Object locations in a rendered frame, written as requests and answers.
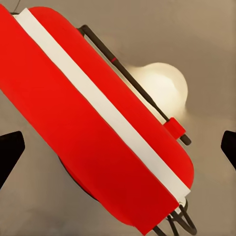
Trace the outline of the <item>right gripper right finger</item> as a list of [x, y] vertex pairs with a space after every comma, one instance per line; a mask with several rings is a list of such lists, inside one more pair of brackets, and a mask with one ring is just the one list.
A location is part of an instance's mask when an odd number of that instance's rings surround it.
[[236, 132], [228, 130], [224, 132], [221, 149], [236, 169]]

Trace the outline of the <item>radio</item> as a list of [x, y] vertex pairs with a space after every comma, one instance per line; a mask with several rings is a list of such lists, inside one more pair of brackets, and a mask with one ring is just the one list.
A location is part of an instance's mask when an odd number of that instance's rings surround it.
[[[162, 125], [86, 41], [166, 120]], [[47, 7], [9, 12], [0, 3], [0, 89], [58, 155], [73, 180], [120, 222], [145, 236], [167, 219], [192, 236], [186, 212], [191, 140], [87, 26]], [[182, 216], [185, 217], [186, 223]]]

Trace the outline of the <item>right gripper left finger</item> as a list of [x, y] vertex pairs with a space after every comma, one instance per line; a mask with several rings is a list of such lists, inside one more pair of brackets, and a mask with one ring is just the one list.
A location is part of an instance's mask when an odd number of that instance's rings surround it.
[[0, 189], [25, 150], [21, 131], [0, 136]]

